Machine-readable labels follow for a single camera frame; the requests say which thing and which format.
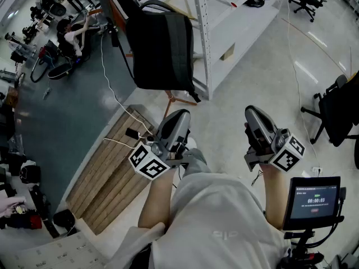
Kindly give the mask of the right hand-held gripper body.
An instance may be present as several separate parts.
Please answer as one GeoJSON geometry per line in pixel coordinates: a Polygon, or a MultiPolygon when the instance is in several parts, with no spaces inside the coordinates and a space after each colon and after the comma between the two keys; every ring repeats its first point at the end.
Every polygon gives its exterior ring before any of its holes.
{"type": "Polygon", "coordinates": [[[255,138],[252,141],[244,159],[250,171],[255,165],[270,164],[283,172],[289,172],[303,158],[305,147],[289,129],[277,129],[276,133],[270,136],[255,138]]]}

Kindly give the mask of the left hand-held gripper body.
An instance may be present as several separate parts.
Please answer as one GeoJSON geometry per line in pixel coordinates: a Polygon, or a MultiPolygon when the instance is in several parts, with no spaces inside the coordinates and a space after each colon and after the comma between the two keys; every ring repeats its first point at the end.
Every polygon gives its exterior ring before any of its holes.
{"type": "Polygon", "coordinates": [[[156,137],[147,136],[130,153],[128,160],[135,173],[149,180],[155,180],[170,169],[177,169],[189,162],[190,138],[179,142],[174,150],[167,150],[156,137]]]}

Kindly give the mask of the black backpack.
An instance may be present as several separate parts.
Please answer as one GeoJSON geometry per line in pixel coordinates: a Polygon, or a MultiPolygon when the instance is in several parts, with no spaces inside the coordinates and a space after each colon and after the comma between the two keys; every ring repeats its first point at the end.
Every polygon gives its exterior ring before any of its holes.
{"type": "Polygon", "coordinates": [[[190,19],[159,0],[138,6],[113,0],[125,19],[133,55],[132,79],[146,90],[187,91],[198,103],[193,83],[194,35],[190,19]]]}

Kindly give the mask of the person's right forearm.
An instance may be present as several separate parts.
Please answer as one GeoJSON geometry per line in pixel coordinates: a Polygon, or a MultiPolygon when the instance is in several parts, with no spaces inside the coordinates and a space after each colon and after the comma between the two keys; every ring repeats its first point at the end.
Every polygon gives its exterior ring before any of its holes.
{"type": "Polygon", "coordinates": [[[288,201],[286,175],[270,164],[261,164],[265,186],[265,217],[278,230],[283,229],[283,221],[288,201]]]}

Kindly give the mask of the person's left forearm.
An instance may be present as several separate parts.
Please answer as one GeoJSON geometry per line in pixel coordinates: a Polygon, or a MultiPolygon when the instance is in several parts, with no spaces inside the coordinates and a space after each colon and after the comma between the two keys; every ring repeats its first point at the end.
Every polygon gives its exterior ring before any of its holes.
{"type": "Polygon", "coordinates": [[[173,178],[176,169],[170,169],[151,182],[150,189],[142,208],[139,228],[151,229],[158,223],[165,227],[169,224],[173,178]]]}

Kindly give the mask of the person's grey trouser leg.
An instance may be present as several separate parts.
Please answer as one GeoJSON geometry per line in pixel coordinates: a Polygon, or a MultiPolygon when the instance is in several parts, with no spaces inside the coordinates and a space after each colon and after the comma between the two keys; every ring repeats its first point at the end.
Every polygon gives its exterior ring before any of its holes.
{"type": "Polygon", "coordinates": [[[183,178],[196,173],[212,173],[207,165],[204,155],[199,149],[192,148],[189,150],[189,153],[191,154],[190,158],[183,166],[185,169],[184,173],[182,174],[183,178]]]}

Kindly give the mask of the wooden plank platform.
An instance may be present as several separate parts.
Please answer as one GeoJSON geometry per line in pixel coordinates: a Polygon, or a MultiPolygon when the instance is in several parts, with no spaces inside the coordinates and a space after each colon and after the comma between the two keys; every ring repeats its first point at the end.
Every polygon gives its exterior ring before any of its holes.
{"type": "Polygon", "coordinates": [[[128,158],[138,141],[126,129],[147,136],[154,127],[134,108],[128,107],[109,131],[66,199],[72,214],[100,234],[146,188],[150,181],[135,173],[128,158]]]}

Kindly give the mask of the small black monitor screen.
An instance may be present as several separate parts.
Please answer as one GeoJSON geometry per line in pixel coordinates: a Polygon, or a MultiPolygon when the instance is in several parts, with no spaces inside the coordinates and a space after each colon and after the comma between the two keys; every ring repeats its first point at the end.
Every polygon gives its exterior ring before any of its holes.
{"type": "Polygon", "coordinates": [[[338,220],[340,177],[291,179],[283,230],[325,228],[338,220]]]}

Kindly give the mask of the person's white shirt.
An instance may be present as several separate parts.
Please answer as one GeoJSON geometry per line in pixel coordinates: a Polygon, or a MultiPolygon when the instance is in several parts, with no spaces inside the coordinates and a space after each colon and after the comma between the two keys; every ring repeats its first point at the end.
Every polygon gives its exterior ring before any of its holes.
{"type": "Polygon", "coordinates": [[[289,247],[239,179],[195,173],[173,195],[169,226],[131,227],[106,269],[275,269],[289,247]]]}

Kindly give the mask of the white metal shelving unit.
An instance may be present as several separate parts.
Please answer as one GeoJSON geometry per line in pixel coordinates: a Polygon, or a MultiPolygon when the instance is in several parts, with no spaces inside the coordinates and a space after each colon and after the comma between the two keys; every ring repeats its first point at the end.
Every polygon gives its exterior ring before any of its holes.
{"type": "Polygon", "coordinates": [[[208,99],[279,12],[282,0],[188,0],[194,84],[208,99]]]}

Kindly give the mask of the black bag with white patch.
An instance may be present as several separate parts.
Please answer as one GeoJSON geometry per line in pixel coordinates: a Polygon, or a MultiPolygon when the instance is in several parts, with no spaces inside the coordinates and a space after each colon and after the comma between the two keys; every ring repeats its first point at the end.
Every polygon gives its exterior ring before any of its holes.
{"type": "Polygon", "coordinates": [[[28,160],[21,165],[19,172],[20,181],[24,184],[39,183],[41,179],[41,169],[36,162],[28,160]]]}

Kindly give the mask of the black oval bag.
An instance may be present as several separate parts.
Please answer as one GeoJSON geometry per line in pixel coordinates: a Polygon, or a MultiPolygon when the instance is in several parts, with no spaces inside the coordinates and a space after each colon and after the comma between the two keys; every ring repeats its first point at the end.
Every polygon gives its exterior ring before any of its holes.
{"type": "Polygon", "coordinates": [[[48,78],[51,80],[60,80],[70,74],[72,67],[69,63],[62,64],[48,72],[48,78]]]}

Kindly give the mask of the white locker cabinet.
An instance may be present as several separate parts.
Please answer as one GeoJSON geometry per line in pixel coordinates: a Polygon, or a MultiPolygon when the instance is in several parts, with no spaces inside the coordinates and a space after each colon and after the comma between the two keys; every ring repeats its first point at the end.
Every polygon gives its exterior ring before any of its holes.
{"type": "Polygon", "coordinates": [[[105,269],[107,260],[81,232],[15,253],[0,254],[0,269],[105,269]]]}

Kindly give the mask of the pile of clothes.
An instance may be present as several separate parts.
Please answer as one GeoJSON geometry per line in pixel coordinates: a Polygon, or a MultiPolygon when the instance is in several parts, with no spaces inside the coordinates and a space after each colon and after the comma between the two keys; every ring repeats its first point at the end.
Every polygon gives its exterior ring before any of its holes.
{"type": "Polygon", "coordinates": [[[10,197],[0,200],[0,230],[41,229],[42,220],[37,210],[25,205],[24,197],[10,197]]]}

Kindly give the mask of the triangular wooden frame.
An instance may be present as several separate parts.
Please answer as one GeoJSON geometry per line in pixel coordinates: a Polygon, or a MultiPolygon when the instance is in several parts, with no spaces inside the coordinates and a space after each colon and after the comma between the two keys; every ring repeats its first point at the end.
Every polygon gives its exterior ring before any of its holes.
{"type": "Polygon", "coordinates": [[[190,20],[197,20],[191,12],[188,0],[166,0],[165,3],[171,6],[176,12],[187,16],[190,20]]]}

